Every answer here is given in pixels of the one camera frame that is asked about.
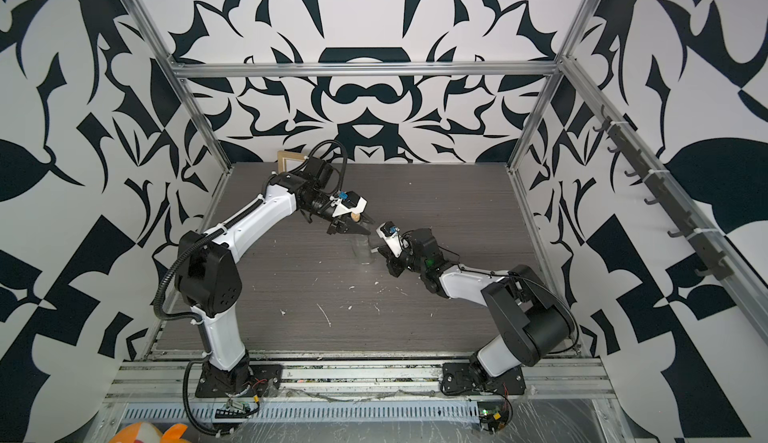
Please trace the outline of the clear glass bottle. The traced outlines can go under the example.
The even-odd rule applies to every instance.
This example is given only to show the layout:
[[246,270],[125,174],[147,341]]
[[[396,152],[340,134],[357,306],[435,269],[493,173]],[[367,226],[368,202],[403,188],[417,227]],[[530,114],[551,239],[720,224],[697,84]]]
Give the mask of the clear glass bottle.
[[356,261],[360,264],[371,264],[375,258],[375,250],[371,246],[369,234],[354,234],[351,245]]

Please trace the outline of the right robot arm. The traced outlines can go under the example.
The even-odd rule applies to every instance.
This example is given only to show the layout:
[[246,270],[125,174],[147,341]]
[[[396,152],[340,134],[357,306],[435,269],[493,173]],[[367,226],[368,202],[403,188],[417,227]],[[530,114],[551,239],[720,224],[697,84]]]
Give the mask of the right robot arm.
[[526,265],[506,272],[470,268],[449,258],[429,228],[402,232],[386,222],[376,233],[384,241],[377,251],[392,276],[408,270],[429,292],[489,311],[498,335],[470,358],[475,384],[537,364],[577,332],[570,310]]

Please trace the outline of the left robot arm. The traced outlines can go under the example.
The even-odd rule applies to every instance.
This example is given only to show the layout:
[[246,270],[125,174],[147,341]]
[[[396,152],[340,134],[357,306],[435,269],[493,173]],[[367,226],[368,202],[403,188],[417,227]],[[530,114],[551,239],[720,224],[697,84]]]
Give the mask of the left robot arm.
[[218,391],[239,395],[251,386],[236,315],[243,287],[237,264],[251,246],[296,212],[328,222],[331,235],[370,234],[363,226],[367,200],[351,190],[326,190],[332,175],[343,173],[326,160],[307,157],[294,170],[271,175],[261,193],[227,220],[182,238],[171,276],[201,334],[204,377]]

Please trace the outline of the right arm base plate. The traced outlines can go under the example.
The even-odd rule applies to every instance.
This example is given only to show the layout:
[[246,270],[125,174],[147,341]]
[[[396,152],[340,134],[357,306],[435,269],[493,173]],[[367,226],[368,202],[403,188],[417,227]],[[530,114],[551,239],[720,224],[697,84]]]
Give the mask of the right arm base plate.
[[519,396],[526,392],[520,366],[500,376],[489,376],[478,363],[445,363],[442,365],[440,391],[446,396],[497,395]]

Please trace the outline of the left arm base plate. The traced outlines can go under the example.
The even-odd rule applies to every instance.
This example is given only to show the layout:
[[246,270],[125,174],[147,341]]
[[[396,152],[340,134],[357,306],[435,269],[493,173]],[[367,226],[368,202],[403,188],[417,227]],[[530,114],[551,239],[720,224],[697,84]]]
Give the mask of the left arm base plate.
[[279,364],[239,365],[225,372],[209,363],[203,365],[194,391],[196,398],[268,397],[281,387],[284,367]]

